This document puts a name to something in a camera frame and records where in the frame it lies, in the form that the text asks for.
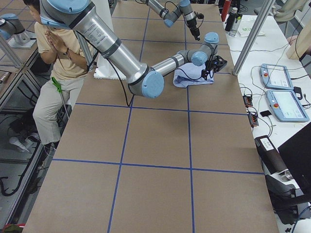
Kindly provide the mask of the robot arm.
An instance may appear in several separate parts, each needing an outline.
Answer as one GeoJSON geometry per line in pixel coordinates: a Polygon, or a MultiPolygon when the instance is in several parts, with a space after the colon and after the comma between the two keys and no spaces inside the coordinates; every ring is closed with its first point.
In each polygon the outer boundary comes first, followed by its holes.
{"type": "Polygon", "coordinates": [[[182,50],[172,57],[149,67],[141,63],[97,15],[90,0],[42,0],[40,17],[44,25],[79,32],[101,56],[111,61],[126,76],[132,94],[158,97],[164,89],[164,76],[186,63],[205,68],[201,77],[221,70],[226,61],[217,54],[219,37],[210,32],[197,50],[182,50]]]}
{"type": "Polygon", "coordinates": [[[193,11],[189,0],[182,0],[170,12],[168,8],[162,6],[157,0],[140,0],[155,11],[163,20],[167,27],[171,27],[180,17],[183,17],[185,25],[196,41],[200,41],[200,30],[197,26],[197,19],[204,19],[204,15],[193,11]]]}

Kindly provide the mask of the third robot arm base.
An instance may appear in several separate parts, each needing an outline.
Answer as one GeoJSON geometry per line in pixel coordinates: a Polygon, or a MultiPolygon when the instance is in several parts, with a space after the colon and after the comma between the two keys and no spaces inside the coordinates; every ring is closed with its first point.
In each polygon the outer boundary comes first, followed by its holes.
{"type": "Polygon", "coordinates": [[[0,34],[12,48],[30,49],[36,40],[35,33],[28,31],[15,14],[0,16],[0,34]]]}

